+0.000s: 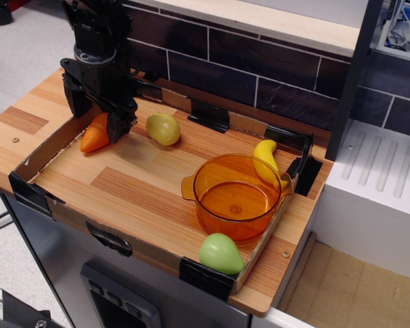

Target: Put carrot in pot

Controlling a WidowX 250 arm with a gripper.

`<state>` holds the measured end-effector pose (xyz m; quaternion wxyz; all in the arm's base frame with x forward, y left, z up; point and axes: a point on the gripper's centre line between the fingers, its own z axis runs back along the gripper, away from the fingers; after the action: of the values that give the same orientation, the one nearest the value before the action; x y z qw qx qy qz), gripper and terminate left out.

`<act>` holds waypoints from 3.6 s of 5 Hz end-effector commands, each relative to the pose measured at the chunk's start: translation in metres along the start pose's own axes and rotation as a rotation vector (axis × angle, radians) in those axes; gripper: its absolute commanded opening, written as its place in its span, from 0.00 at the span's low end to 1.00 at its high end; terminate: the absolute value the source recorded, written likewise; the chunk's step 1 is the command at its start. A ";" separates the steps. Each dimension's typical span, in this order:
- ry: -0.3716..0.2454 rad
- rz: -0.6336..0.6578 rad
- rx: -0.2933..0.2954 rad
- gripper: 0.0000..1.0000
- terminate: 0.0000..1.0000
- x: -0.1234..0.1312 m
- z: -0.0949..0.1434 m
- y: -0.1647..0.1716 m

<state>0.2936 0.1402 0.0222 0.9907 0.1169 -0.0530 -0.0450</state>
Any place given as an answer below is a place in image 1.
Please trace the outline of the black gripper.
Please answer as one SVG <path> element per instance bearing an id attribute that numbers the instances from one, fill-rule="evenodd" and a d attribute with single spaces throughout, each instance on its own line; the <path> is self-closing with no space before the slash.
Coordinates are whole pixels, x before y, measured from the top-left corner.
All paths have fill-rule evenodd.
<path id="1" fill-rule="evenodd" d="M 137 103 L 128 88 L 129 57 L 117 51 L 96 57 L 77 51 L 75 59 L 63 58 L 64 92 L 75 118 L 83 117 L 96 103 L 107 116 L 109 142 L 116 144 L 136 124 Z"/>

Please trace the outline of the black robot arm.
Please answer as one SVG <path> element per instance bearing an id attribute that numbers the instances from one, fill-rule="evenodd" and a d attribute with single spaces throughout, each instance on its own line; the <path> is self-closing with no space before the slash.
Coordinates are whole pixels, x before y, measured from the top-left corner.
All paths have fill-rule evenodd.
<path id="1" fill-rule="evenodd" d="M 130 132 L 137 103 L 129 89 L 131 17 L 121 1 L 62 1 L 74 32 L 74 57 L 60 61 L 64 92 L 74 117 L 93 105 L 107 113 L 109 142 Z"/>

